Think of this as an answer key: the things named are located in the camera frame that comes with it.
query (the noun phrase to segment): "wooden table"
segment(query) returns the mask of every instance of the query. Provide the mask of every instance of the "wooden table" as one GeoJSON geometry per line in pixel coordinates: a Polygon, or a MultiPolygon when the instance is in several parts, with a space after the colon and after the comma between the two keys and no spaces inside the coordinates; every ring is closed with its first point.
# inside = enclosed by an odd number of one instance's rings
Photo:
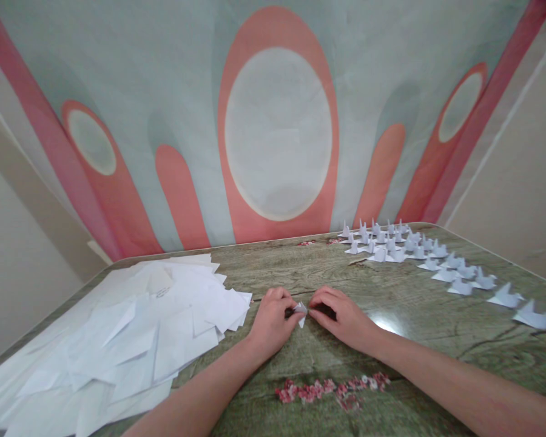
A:
{"type": "MultiPolygon", "coordinates": [[[[536,298],[537,311],[546,310],[546,280],[434,225],[416,223],[413,231],[438,238],[449,251],[495,274],[501,285],[536,298]]],[[[372,263],[366,255],[345,254],[346,245],[326,243],[336,233],[299,237],[198,251],[179,252],[122,260],[108,267],[78,291],[68,302],[24,336],[0,357],[4,362],[53,320],[72,307],[113,269],[142,260],[212,253],[227,275],[225,285],[254,294],[246,323],[183,371],[177,388],[248,334],[258,301],[271,286],[287,288],[296,301],[309,302],[324,284],[339,288],[373,320],[416,342],[469,362],[498,376],[546,395],[546,331],[513,322],[514,311],[487,303],[490,292],[472,296],[446,292],[448,284],[432,280],[432,273],[418,269],[415,260],[402,264],[372,263]],[[315,240],[315,244],[298,246],[315,240]]],[[[122,434],[138,417],[107,425],[96,435],[122,434]]],[[[349,349],[307,318],[289,342],[262,366],[237,393],[224,412],[215,435],[470,435],[471,432],[443,408],[416,389],[404,377],[375,359],[349,349]],[[286,378],[296,384],[316,379],[336,382],[353,376],[387,373],[392,384],[385,393],[361,391],[362,409],[345,412],[333,396],[313,404],[300,401],[283,405],[275,396],[286,378]]]]}

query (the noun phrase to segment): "pink and teal backdrop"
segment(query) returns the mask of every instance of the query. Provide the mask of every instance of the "pink and teal backdrop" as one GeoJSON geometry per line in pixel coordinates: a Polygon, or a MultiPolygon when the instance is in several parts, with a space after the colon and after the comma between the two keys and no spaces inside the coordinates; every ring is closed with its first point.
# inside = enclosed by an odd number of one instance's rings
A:
{"type": "Polygon", "coordinates": [[[541,0],[0,1],[0,116],[113,260],[437,222],[541,0]]]}

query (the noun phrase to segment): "beige wall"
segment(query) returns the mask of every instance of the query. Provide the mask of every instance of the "beige wall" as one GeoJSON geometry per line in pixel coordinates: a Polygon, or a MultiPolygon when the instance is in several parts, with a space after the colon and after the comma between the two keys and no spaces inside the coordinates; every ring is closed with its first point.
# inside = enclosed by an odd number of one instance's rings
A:
{"type": "Polygon", "coordinates": [[[447,227],[546,277],[546,58],[541,66],[447,227]]]}
{"type": "Polygon", "coordinates": [[[0,124],[0,353],[104,263],[0,124]]]}

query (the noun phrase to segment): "finger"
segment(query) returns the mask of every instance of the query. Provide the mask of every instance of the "finger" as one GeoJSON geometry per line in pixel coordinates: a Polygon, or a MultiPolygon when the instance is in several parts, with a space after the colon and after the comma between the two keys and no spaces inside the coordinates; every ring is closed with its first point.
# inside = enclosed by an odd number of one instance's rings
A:
{"type": "Polygon", "coordinates": [[[282,298],[281,303],[284,308],[295,308],[297,305],[297,302],[291,296],[282,298]]]}
{"type": "Polygon", "coordinates": [[[309,315],[312,316],[323,328],[326,328],[332,334],[334,333],[334,328],[337,326],[337,322],[334,322],[321,311],[309,310],[309,315]]]}
{"type": "Polygon", "coordinates": [[[331,288],[328,285],[324,285],[321,288],[319,288],[318,290],[316,290],[316,292],[314,293],[314,296],[317,295],[317,294],[321,294],[321,293],[333,294],[335,297],[346,297],[346,295],[343,294],[340,290],[336,290],[335,288],[331,288]]]}
{"type": "Polygon", "coordinates": [[[294,313],[289,319],[285,322],[285,326],[290,332],[293,332],[298,322],[305,317],[305,313],[294,313]]]}
{"type": "Polygon", "coordinates": [[[283,297],[283,292],[287,291],[283,287],[275,287],[271,293],[272,299],[281,299],[283,297]]]}
{"type": "Polygon", "coordinates": [[[340,306],[340,299],[335,297],[333,294],[320,293],[317,296],[314,295],[314,297],[311,298],[311,300],[309,301],[309,307],[314,308],[320,303],[325,303],[337,313],[338,307],[340,306]]]}
{"type": "Polygon", "coordinates": [[[281,290],[283,291],[283,297],[291,297],[291,293],[289,293],[289,291],[287,291],[283,287],[279,287],[279,288],[281,288],[281,290]]]}

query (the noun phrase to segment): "white oval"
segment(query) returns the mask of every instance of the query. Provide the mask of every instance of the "white oval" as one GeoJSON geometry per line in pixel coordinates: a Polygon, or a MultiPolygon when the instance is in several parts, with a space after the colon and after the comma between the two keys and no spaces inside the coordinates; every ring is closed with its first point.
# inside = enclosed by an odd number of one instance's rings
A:
{"type": "Polygon", "coordinates": [[[483,84],[481,74],[473,73],[465,79],[457,92],[451,97],[439,126],[439,141],[441,143],[446,143],[457,135],[477,103],[483,84]]]}
{"type": "Polygon", "coordinates": [[[113,147],[101,126],[86,112],[69,113],[69,133],[85,161],[99,173],[109,176],[117,166],[113,147]]]}
{"type": "Polygon", "coordinates": [[[232,86],[224,140],[232,178],[257,214],[282,221],[304,212],[332,151],[328,99],[309,63],[280,47],[253,56],[232,86]]]}

